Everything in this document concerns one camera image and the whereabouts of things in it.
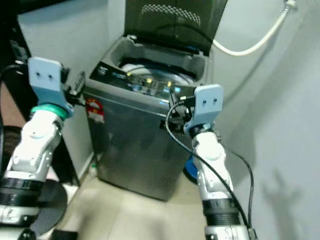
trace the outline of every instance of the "blue object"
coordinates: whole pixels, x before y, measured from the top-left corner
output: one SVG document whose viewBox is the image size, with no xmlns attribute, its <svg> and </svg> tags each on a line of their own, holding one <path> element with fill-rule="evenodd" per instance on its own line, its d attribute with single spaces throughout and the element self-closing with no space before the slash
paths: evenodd
<svg viewBox="0 0 320 240">
<path fill-rule="evenodd" d="M 191 177 L 194 181 L 197 181 L 198 169 L 194 165 L 194 161 L 193 161 L 192 156 L 190 156 L 188 161 L 186 161 L 186 163 L 184 165 L 184 169 L 185 169 L 186 173 L 189 175 L 189 177 Z"/>
</svg>

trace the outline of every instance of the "sticker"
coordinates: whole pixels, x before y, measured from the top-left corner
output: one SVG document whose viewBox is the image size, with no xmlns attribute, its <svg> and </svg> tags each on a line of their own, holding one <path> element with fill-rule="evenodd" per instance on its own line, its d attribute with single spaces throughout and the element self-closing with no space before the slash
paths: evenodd
<svg viewBox="0 0 320 240">
<path fill-rule="evenodd" d="M 88 98 L 86 100 L 86 112 L 89 119 L 93 119 L 97 123 L 105 123 L 104 108 L 98 100 Z"/>
</svg>

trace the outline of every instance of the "open washing machine lid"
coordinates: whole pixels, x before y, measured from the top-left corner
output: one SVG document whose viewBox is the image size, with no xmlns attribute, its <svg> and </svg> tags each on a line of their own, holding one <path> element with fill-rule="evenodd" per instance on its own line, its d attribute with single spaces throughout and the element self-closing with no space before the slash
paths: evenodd
<svg viewBox="0 0 320 240">
<path fill-rule="evenodd" d="M 125 36 L 208 56 L 227 0 L 126 0 Z"/>
</svg>

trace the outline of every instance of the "floor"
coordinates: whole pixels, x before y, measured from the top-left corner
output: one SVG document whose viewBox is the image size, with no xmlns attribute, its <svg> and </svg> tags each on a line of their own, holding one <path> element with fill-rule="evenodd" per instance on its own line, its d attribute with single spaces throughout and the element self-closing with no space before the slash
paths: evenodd
<svg viewBox="0 0 320 240">
<path fill-rule="evenodd" d="M 151 199 L 88 175 L 57 228 L 78 240 L 204 239 L 198 187 L 183 174 L 169 202 Z"/>
</svg>

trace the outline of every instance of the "gray metal panel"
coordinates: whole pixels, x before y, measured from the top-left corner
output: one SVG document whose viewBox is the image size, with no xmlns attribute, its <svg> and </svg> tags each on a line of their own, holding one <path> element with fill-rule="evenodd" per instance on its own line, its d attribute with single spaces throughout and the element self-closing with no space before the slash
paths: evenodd
<svg viewBox="0 0 320 240">
<path fill-rule="evenodd" d="M 89 91 L 87 88 L 85 97 L 98 100 L 104 109 L 105 123 L 88 120 L 94 151 L 101 156 L 97 164 L 98 177 L 167 201 L 189 154 L 160 129 L 165 116 L 137 107 L 138 102 L 124 105 L 109 93 L 97 96 Z M 142 97 L 150 103 L 147 96 Z M 179 137 L 186 144 L 190 142 L 186 135 Z"/>
</svg>

